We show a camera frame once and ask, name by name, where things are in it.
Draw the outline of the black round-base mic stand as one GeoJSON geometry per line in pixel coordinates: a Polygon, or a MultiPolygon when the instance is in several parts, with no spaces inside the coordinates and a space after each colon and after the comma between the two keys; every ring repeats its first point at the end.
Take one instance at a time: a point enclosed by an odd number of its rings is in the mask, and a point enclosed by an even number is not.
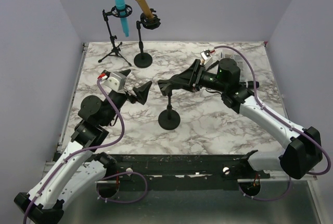
{"type": "Polygon", "coordinates": [[[178,112],[175,111],[171,105],[172,89],[168,88],[170,84],[167,80],[159,80],[158,86],[161,93],[168,97],[166,110],[159,114],[158,123],[160,127],[165,130],[174,130],[179,126],[181,118],[178,112]]]}

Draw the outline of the black microphone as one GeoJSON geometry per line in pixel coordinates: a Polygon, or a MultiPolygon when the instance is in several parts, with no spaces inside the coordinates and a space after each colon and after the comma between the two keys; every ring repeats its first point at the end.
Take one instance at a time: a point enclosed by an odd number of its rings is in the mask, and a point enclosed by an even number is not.
{"type": "Polygon", "coordinates": [[[239,83],[242,86],[245,86],[246,88],[249,89],[254,89],[254,88],[259,88],[260,83],[258,81],[254,82],[254,81],[243,81],[239,83]]]}

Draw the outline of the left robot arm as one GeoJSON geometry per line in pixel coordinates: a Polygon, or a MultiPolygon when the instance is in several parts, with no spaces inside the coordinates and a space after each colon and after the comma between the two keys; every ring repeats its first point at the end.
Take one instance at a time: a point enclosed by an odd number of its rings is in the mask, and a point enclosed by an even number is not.
{"type": "Polygon", "coordinates": [[[74,128],[71,140],[60,157],[29,192],[18,193],[15,197],[15,204],[24,214],[24,223],[28,220],[33,223],[58,223],[67,206],[91,184],[115,179],[118,188],[122,175],[143,176],[132,169],[119,170],[117,161],[104,152],[95,155],[90,164],[78,172],[96,150],[106,147],[104,140],[109,134],[105,129],[107,126],[116,122],[121,124],[120,136],[109,146],[123,139],[125,125],[120,113],[122,106],[126,102],[142,105],[147,102],[152,82],[148,81],[129,92],[125,83],[130,73],[129,69],[120,72],[104,70],[99,75],[97,86],[105,99],[89,95],[82,100],[78,112],[81,121],[74,128]]]}

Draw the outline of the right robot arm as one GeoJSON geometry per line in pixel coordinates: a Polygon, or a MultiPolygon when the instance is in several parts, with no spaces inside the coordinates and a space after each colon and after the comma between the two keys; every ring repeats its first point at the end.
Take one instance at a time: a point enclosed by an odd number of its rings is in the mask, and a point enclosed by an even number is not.
{"type": "Polygon", "coordinates": [[[282,153],[251,153],[248,160],[239,165],[243,177],[251,178],[261,170],[275,170],[301,179],[323,159],[319,131],[313,127],[306,129],[274,112],[242,85],[239,78],[240,68],[233,59],[221,59],[216,73],[206,71],[196,59],[185,71],[159,80],[158,86],[164,96],[174,90],[197,92],[206,88],[218,91],[228,108],[254,121],[280,143],[284,149],[282,153]]]}

